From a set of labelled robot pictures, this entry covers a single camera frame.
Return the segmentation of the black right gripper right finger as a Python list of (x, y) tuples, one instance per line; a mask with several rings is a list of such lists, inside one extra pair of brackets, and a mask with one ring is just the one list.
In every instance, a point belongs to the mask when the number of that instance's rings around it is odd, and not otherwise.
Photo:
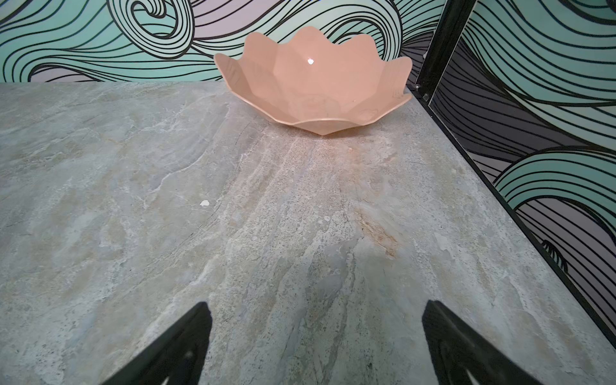
[(422, 325), (440, 385), (539, 383), (440, 301), (427, 302)]

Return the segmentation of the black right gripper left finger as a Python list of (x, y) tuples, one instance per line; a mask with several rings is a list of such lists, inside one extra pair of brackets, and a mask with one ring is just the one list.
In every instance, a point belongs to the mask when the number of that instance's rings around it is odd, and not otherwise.
[(213, 318), (199, 302), (106, 384), (198, 384), (210, 344)]

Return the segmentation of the pink scalloped fruit bowl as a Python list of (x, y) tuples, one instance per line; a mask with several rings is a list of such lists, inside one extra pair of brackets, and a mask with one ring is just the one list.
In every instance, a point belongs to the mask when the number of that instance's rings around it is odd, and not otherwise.
[(369, 35), (334, 44), (315, 27), (287, 43), (254, 32), (240, 59), (214, 56), (229, 90), (272, 121), (327, 136), (373, 124), (412, 99), (413, 62), (380, 58)]

